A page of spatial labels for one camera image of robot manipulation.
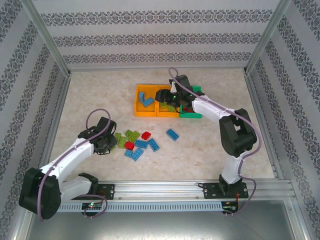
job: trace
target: beige floor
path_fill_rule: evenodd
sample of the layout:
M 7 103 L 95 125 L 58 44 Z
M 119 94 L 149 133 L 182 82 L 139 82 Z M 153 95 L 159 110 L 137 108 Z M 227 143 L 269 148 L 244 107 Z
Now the beige floor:
M 180 69 L 191 85 L 202 87 L 212 100 L 232 109 L 246 109 L 252 122 L 258 122 L 248 89 L 240 69 Z M 87 115 L 94 109 L 105 108 L 117 123 L 117 132 L 149 131 L 160 150 L 148 148 L 134 162 L 124 156 L 124 149 L 111 154 L 94 154 L 67 179 L 86 172 L 99 180 L 200 180 L 217 179 L 224 167 L 224 152 L 220 143 L 219 125 L 209 119 L 135 117 L 134 99 L 137 84 L 167 84 L 166 69 L 75 72 L 72 75 L 61 121 L 52 150 L 55 159 L 85 129 Z M 96 125 L 104 115 L 92 115 L 89 125 Z M 173 142 L 166 131 L 172 128 L 180 136 Z M 242 174 L 253 178 L 273 178 L 266 149 L 246 160 Z

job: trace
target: metal baseplate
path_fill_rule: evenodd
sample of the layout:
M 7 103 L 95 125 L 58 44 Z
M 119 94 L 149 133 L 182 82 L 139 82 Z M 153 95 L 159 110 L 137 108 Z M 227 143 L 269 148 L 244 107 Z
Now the metal baseplate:
M 220 190 L 219 183 L 217 182 L 199 183 L 198 187 L 203 189 L 204 199 L 233 199 L 236 195 L 238 195 L 239 199 L 247 199 L 249 197 L 247 184 L 245 182 L 241 182 L 226 195 Z
M 99 183 L 96 195 L 103 196 L 107 200 L 113 200 L 115 197 L 115 185 L 111 183 L 109 184 Z M 72 200 L 101 200 L 101 198 L 83 196 L 83 197 L 76 197 Z

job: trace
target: red lego brick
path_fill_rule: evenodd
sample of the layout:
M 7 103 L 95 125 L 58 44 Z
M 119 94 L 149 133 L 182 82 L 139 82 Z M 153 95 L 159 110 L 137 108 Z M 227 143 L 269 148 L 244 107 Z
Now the red lego brick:
M 151 133 L 148 132 L 148 131 L 144 132 L 144 133 L 141 135 L 141 137 L 142 137 L 144 140 L 147 140 L 148 138 L 150 138 L 150 136 L 151 136 Z
M 127 141 L 127 142 L 125 143 L 124 147 L 125 147 L 125 149 L 128 149 L 128 150 L 131 150 L 131 151 L 132 151 L 132 150 L 134 149 L 135 145 L 134 145 L 132 142 Z

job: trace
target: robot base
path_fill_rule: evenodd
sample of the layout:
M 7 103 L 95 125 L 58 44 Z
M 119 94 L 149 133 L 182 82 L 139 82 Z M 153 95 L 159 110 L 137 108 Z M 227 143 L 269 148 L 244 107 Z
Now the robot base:
M 203 189 L 204 199 L 233 199 L 236 193 L 239 199 L 249 197 L 247 185 L 242 182 L 242 178 L 234 184 L 227 184 L 220 175 L 219 182 L 199 183 L 198 187 Z

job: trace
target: green lego brick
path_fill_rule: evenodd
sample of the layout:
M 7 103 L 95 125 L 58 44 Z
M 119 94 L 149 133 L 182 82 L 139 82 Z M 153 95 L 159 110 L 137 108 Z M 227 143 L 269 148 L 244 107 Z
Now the green lego brick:
M 124 149 L 126 142 L 127 142 L 127 137 L 126 136 L 120 137 L 120 141 L 119 141 L 118 147 L 120 149 Z
M 173 106 L 168 105 L 168 111 L 169 112 L 175 112 L 176 109 Z
M 139 137 L 140 137 L 140 133 L 138 133 L 137 131 L 134 131 L 128 138 L 128 141 L 131 143 L 134 143 Z
M 200 86 L 192 86 L 192 89 L 194 92 L 201 92 Z M 182 114 L 179 114 L 179 118 L 190 118 L 190 119 L 201 119 L 202 118 L 202 115 L 200 113 L 185 112 L 182 105 L 180 105 L 180 113 L 182 113 Z
M 114 134 L 114 136 L 115 136 L 116 141 L 119 143 L 119 140 L 120 140 L 120 138 L 121 138 L 121 133 L 116 132 L 116 133 Z
M 129 138 L 131 134 L 132 134 L 132 131 L 127 130 L 124 135 Z

